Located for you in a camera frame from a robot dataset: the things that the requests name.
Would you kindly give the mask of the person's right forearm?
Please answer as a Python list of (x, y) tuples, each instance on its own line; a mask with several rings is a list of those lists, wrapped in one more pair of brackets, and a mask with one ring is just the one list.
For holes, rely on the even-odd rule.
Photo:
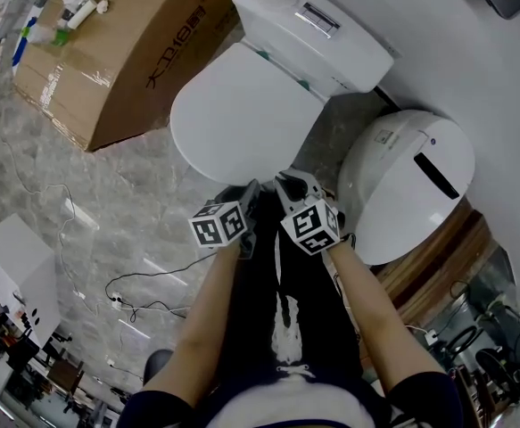
[(328, 251), (343, 284), (367, 354), (386, 391), (412, 375), (443, 372), (407, 329), (376, 277), (348, 243)]

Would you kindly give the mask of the black printed trousers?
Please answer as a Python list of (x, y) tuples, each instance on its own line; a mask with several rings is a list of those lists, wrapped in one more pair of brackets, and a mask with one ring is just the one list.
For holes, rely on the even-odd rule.
[(300, 363), (317, 381), (360, 387), (364, 381), (355, 328), (321, 256), (299, 249), (280, 222), (284, 211), (275, 193), (260, 193), (252, 218), (257, 236), (251, 259), (235, 272), (227, 330), (217, 378), (250, 385), (277, 377), (271, 346), (278, 307), (298, 305)]

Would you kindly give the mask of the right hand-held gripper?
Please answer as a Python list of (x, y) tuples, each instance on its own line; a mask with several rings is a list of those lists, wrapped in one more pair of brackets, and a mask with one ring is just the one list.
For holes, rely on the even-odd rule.
[(339, 211), (312, 174), (280, 171), (274, 187), (285, 211), (281, 225), (293, 243), (313, 256), (340, 242)]

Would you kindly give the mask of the person's left forearm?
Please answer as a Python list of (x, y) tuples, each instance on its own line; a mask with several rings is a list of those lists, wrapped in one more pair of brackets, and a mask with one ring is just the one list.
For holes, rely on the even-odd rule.
[(218, 251), (167, 364), (142, 388), (172, 394), (194, 407), (210, 388), (227, 328), (240, 243)]

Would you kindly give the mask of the clear bottle with green label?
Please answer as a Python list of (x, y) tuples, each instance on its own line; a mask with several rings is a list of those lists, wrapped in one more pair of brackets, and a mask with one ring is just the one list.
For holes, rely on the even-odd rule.
[(26, 27), (23, 36), (29, 44), (63, 46), (68, 42), (69, 33), (62, 29), (37, 24)]

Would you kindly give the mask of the large brown cardboard box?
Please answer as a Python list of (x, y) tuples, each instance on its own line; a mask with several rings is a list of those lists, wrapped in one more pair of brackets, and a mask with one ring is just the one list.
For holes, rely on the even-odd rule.
[(110, 0), (62, 46), (28, 45), (13, 78), (80, 149), (148, 131), (238, 21), (232, 0)]

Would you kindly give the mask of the white metal cabinet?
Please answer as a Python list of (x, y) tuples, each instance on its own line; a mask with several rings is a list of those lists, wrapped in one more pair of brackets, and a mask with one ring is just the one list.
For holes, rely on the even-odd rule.
[(54, 251), (16, 214), (0, 222), (0, 304), (40, 348), (61, 322)]

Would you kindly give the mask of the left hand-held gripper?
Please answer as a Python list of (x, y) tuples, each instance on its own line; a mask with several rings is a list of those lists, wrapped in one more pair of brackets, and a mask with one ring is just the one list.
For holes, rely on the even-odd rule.
[(253, 179), (239, 202), (206, 204), (188, 219), (194, 239), (200, 248), (220, 249), (240, 243), (241, 259), (251, 259), (256, 244), (256, 222), (249, 218), (260, 197), (261, 184)]

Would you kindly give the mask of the white and blue flat board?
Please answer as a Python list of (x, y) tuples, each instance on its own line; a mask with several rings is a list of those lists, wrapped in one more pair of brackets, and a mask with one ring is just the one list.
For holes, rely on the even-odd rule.
[(27, 36), (30, 29), (36, 24), (37, 17), (32, 16), (21, 30), (21, 36), (12, 57), (12, 68), (15, 70), (21, 61), (21, 57), (28, 43)]

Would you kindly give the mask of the white ceramic toilet with tank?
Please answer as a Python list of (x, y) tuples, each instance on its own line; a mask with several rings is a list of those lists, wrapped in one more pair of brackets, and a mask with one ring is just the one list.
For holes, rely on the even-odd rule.
[(328, 0), (232, 0), (254, 49), (322, 97), (372, 91), (392, 56), (351, 16)]

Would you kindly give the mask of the brown wooden pallet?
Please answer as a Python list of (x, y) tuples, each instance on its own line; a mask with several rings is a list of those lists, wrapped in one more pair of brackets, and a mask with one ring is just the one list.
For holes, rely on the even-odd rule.
[(402, 320), (424, 327), (466, 290), (497, 248), (483, 214), (463, 199), (413, 251), (371, 271)]

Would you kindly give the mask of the white tube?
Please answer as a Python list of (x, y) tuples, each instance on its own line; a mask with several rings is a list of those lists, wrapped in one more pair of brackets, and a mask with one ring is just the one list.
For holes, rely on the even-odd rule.
[(70, 30), (76, 29), (95, 9), (97, 3), (94, 0), (86, 1), (77, 12), (70, 18), (67, 27)]

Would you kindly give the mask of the white and navy shirt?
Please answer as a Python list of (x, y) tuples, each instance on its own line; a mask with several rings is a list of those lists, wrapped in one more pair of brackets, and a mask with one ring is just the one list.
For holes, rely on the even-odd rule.
[(319, 380), (281, 366), (277, 380), (219, 386), (196, 408), (163, 391), (140, 391), (117, 428), (464, 428), (456, 385), (444, 373), (414, 374), (386, 395), (364, 380)]

